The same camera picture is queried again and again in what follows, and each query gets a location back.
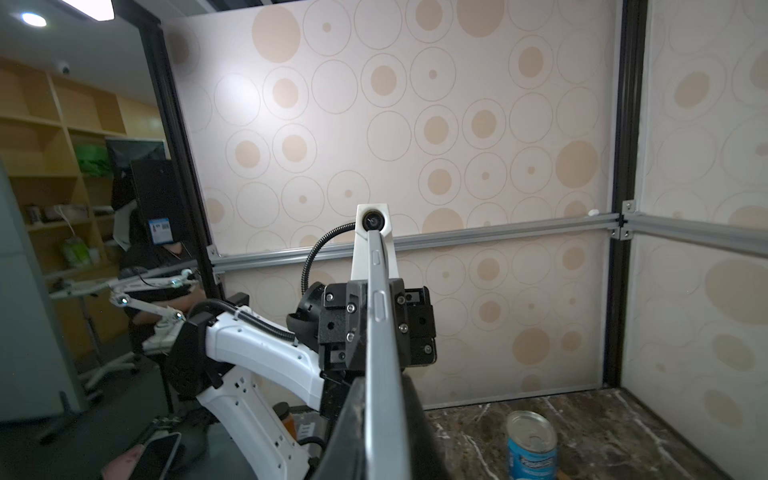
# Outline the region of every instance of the black phone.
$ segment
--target black phone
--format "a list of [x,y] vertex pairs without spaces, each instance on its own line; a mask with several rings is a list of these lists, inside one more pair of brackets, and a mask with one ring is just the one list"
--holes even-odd
[[144,447],[129,480],[164,480],[180,442],[179,432],[151,440]]

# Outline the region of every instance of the security camera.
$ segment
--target security camera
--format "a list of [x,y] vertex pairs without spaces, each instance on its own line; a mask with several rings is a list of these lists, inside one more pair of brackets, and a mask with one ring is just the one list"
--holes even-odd
[[63,75],[69,75],[69,63],[64,60],[56,61],[56,71]]

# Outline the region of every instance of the ceiling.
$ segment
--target ceiling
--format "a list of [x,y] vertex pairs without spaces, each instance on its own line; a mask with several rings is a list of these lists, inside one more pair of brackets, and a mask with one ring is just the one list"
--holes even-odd
[[[154,90],[138,30],[122,18],[93,22],[76,18],[56,0],[0,0],[0,57],[56,72],[69,64],[73,80],[147,104]],[[161,21],[222,9],[207,0],[137,0]],[[45,17],[48,26],[34,28],[18,19],[22,12]]]

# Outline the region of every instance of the silver can lid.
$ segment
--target silver can lid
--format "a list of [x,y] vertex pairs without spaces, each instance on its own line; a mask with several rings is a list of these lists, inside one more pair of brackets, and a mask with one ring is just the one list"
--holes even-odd
[[507,435],[529,452],[550,452],[558,445],[552,424],[536,412],[518,410],[507,416]]

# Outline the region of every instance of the black vertical post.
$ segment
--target black vertical post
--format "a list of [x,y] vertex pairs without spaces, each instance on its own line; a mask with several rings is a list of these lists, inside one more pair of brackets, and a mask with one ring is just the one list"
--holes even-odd
[[[647,0],[624,0],[621,16],[614,150],[612,211],[615,213],[621,213],[621,206],[625,200],[634,199],[647,12]],[[603,358],[603,385],[607,387],[617,387],[621,384],[630,245],[631,242],[619,240],[617,235],[611,240],[608,256],[605,356]]]
[[222,293],[214,279],[213,267],[208,258],[208,245],[211,240],[208,221],[203,205],[200,184],[197,182],[197,172],[192,161],[187,131],[181,115],[178,93],[170,71],[170,59],[165,47],[163,31],[158,20],[150,12],[133,0],[114,0],[114,12],[127,22],[138,28],[144,55],[157,99],[157,108],[163,121],[163,129],[170,148],[181,200],[187,213],[187,224],[190,225],[193,254],[197,259],[197,268],[208,298],[222,298]]

